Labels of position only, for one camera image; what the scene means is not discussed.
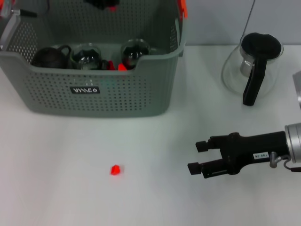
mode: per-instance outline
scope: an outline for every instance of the white table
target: white table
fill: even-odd
[[[301,47],[285,47],[275,88],[254,107],[222,85],[232,49],[186,47],[168,111],[150,118],[36,114],[1,72],[0,225],[299,226],[301,173],[262,163],[204,179],[187,168],[220,158],[218,150],[197,153],[197,141],[301,122],[292,78]],[[123,174],[110,175],[114,164]]]

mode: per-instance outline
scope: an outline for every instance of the white wall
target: white wall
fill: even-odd
[[[186,0],[188,45],[237,44],[253,0]],[[256,0],[247,32],[301,44],[301,0]]]

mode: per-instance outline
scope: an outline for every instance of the black teapot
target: black teapot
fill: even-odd
[[[64,48],[68,49],[68,54],[62,53]],[[47,68],[67,68],[71,47],[64,45],[60,48],[47,47],[40,49],[32,59],[32,65]]]

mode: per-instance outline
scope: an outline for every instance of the gray plastic basket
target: gray plastic basket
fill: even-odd
[[[28,106],[39,113],[85,117],[143,117],[169,106],[178,56],[185,46],[186,18],[178,0],[121,0],[116,12],[83,0],[51,0],[38,18],[13,15],[0,40],[0,66]],[[142,38],[160,55],[143,56],[131,71],[82,71],[30,65],[38,49],[61,44],[100,45],[102,56],[120,53]],[[71,87],[100,93],[73,94]]]

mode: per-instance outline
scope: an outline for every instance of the glass teapot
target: glass teapot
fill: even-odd
[[[265,96],[274,87],[282,53],[283,46],[272,35],[244,35],[224,64],[223,83],[232,92],[243,94],[244,105],[253,106],[257,96]]]

